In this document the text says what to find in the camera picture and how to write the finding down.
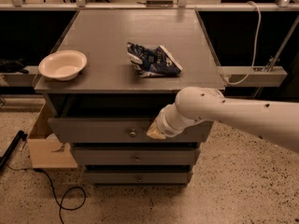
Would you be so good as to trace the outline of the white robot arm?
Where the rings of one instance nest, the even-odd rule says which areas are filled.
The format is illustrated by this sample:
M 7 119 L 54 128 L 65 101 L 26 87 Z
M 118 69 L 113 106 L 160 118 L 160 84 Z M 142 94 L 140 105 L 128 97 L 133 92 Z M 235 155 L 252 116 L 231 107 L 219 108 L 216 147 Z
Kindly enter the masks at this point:
M 219 121 L 272 144 L 299 152 L 299 104 L 227 98 L 216 89 L 187 87 L 165 106 L 147 136 L 166 139 L 204 121 Z

